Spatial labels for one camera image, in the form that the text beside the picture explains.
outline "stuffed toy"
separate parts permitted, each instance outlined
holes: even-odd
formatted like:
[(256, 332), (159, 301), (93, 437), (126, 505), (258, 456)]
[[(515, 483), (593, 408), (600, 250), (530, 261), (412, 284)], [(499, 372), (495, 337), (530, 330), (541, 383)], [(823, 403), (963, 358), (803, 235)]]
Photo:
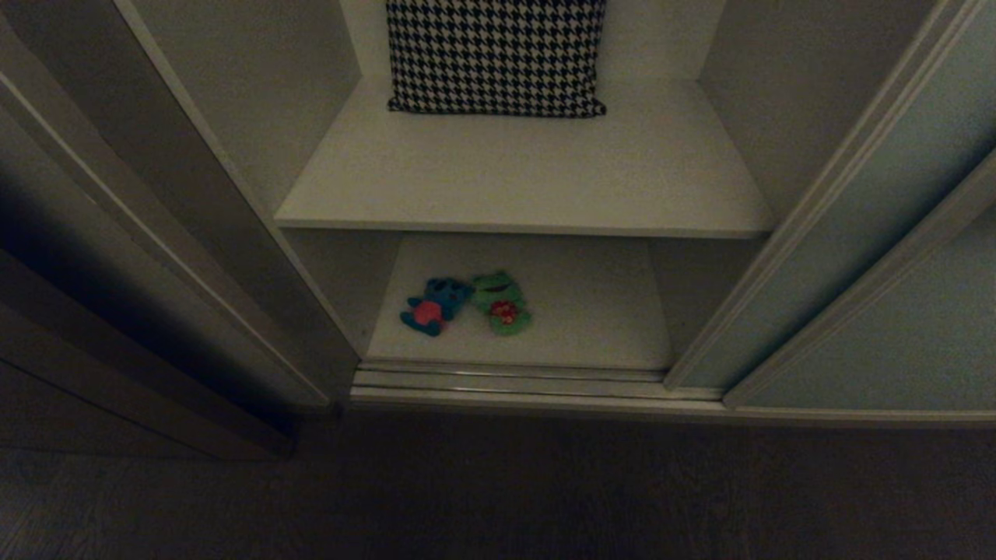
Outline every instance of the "stuffed toy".
[(526, 311), (522, 290), (504, 271), (478, 276), (472, 282), (474, 307), (490, 317), (491, 330), (496, 335), (509, 336), (521, 332), (532, 319)]
[(425, 283), (424, 298), (408, 298), (411, 311), (401, 313), (401, 322), (437, 337), (473, 293), (473, 288), (452, 278), (433, 278)]

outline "dark floor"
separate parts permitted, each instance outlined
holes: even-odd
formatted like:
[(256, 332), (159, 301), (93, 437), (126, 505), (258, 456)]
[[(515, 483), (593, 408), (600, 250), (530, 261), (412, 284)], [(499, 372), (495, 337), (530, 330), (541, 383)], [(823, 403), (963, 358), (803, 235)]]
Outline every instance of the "dark floor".
[(996, 433), (351, 412), (294, 460), (0, 450), (0, 558), (996, 558)]

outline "white shelf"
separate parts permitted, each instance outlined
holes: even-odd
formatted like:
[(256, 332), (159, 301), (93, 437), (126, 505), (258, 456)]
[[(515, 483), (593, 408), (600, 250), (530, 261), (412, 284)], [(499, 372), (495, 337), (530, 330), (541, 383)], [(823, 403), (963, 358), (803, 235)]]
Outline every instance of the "white shelf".
[(390, 113), (364, 78), (276, 214), (291, 227), (746, 238), (761, 192), (698, 85), (600, 84), (590, 120)]
[[(506, 270), (522, 287), (532, 324), (491, 333), (467, 305), (437, 338), (398, 319), (425, 281)], [(405, 235), (367, 360), (661, 370), (668, 341), (645, 240), (561, 236)]]

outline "green stuffed toy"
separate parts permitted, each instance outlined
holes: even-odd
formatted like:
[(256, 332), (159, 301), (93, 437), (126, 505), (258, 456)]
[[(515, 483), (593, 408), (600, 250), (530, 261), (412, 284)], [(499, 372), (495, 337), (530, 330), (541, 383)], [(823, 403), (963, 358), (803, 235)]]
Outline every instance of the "green stuffed toy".
[(504, 271), (488, 276), (478, 276), (472, 282), (474, 295), (471, 303), (491, 318), (491, 330), (500, 336), (521, 332), (532, 319), (526, 311), (522, 290)]

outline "black and white pillow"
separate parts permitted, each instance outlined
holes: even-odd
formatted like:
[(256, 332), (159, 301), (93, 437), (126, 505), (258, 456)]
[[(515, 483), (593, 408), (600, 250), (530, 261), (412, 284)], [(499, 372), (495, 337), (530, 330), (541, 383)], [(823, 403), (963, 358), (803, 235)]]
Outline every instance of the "black and white pillow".
[(392, 111), (586, 118), (606, 0), (387, 0)]

